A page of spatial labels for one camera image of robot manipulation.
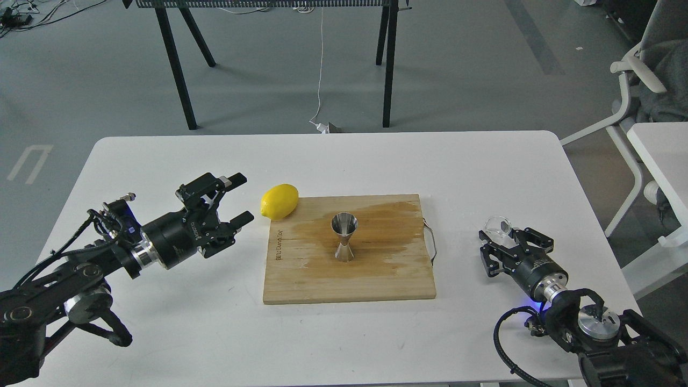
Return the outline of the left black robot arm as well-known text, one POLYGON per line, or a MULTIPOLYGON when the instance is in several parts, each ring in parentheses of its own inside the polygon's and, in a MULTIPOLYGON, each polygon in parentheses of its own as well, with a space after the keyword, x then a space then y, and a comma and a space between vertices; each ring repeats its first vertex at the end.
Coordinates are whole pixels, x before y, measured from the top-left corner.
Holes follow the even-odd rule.
POLYGON ((221 222, 217 208, 246 181, 241 173, 203 174, 175 191, 182 209, 145 225, 128 205, 134 193, 90 209, 66 244, 2 292, 2 386, 37 377, 47 355, 77 328, 129 346, 132 336, 111 309, 106 277, 125 269, 136 278, 155 262, 170 269, 196 253, 207 258, 234 245, 254 216, 246 211, 221 222))

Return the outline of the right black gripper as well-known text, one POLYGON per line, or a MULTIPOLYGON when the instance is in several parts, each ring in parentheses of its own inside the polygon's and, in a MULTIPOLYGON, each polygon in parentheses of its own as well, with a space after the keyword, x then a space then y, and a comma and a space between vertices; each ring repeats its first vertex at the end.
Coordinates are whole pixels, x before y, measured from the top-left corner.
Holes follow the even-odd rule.
POLYGON ((499 245, 484 231, 478 231, 483 242, 479 252, 487 277, 510 275, 535 302, 549 301, 555 292, 565 289, 568 273, 547 255, 554 250, 552 238, 530 227, 514 228, 509 236, 516 246, 499 245))

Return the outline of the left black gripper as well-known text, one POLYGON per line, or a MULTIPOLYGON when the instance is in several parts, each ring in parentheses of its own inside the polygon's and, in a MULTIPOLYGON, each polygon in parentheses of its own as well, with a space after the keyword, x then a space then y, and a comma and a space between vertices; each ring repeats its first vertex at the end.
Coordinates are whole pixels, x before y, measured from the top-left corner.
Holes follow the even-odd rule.
POLYGON ((234 245, 241 228, 255 217, 244 211, 229 222, 221 222, 217 208, 227 192, 246 182, 242 173, 228 178, 204 173, 191 183, 180 185, 175 195, 183 203, 184 211, 166 213, 141 228, 157 262, 171 269, 198 252, 209 258, 234 245))

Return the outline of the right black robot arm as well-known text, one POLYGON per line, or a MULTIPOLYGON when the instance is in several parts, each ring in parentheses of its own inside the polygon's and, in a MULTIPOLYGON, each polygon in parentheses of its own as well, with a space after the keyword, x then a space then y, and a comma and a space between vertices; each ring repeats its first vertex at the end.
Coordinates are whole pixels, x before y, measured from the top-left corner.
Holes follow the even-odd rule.
POLYGON ((505 273, 541 305, 513 308, 497 320, 492 334, 497 354, 511 373, 531 385, 544 382, 519 368, 499 340, 501 324, 517 313, 529 315, 524 326, 532 336, 549 336, 578 357, 588 386, 686 386, 681 365, 686 352, 636 311, 616 314, 591 289, 569 290, 568 274, 549 257, 554 241, 532 228, 509 230, 513 247, 495 243, 479 231, 480 256, 489 277, 505 273))

